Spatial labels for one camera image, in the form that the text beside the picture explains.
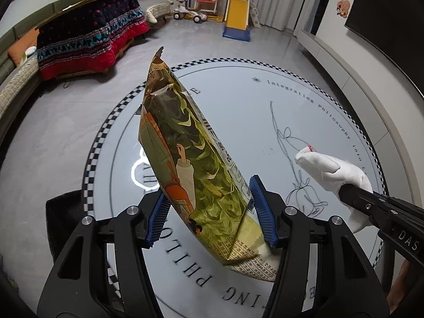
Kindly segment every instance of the blue slide base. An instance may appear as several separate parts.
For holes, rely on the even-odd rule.
[[[222,30],[222,36],[230,39],[235,39],[237,41],[249,42],[250,30],[248,27],[245,30],[241,30],[224,26],[224,29]]]

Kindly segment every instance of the marble tile floor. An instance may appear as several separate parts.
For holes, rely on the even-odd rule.
[[[169,66],[213,57],[245,58],[285,68],[336,98],[337,88],[289,33],[251,30],[251,42],[222,37],[222,24],[168,23],[137,41],[107,75],[74,78],[67,88],[52,80],[19,126],[0,169],[0,254],[33,310],[52,267],[45,202],[81,188],[91,143],[104,119],[145,81],[153,54],[164,46]]]

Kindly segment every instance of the snack bag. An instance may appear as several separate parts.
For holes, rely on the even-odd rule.
[[[264,240],[249,185],[162,50],[150,65],[138,136],[162,191],[224,266],[274,281],[279,256]]]

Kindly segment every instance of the orange pillow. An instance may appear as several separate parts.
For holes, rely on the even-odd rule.
[[[33,28],[11,45],[7,53],[16,66],[21,62],[21,57],[26,49],[30,46],[37,46],[38,34],[38,29]]]

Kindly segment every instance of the metal pivot bolt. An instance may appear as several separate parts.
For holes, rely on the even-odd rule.
[[[91,216],[84,216],[83,218],[82,218],[82,224],[83,225],[89,225],[89,224],[91,224],[91,222],[93,221],[93,217],[91,217]]]
[[[287,207],[285,210],[287,215],[296,215],[297,209],[295,207]]]
[[[343,223],[343,219],[340,216],[333,216],[331,218],[331,222],[335,225],[341,225]]]
[[[138,209],[137,206],[131,206],[131,207],[127,208],[127,214],[128,215],[135,215],[135,214],[138,213],[138,211],[139,211],[139,209]]]

